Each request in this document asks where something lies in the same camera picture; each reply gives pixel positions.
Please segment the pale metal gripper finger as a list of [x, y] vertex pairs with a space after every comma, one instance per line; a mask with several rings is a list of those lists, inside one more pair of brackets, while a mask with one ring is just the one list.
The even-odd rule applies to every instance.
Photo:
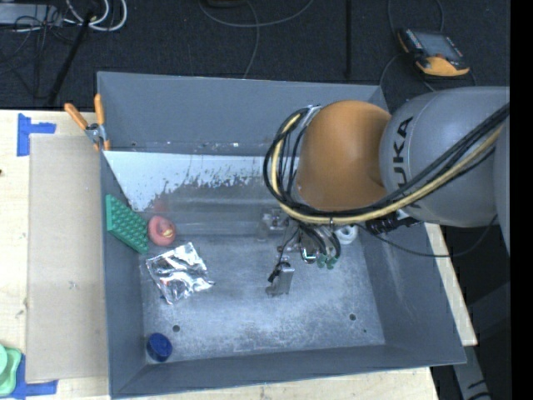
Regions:
[[267, 279], [269, 285], [265, 289], [266, 294], [272, 297], [288, 294], [294, 272], [295, 269], [290, 263], [278, 263]]
[[266, 241], [275, 235], [285, 234], [288, 224], [288, 216], [280, 208], [263, 208], [257, 224], [257, 240]]

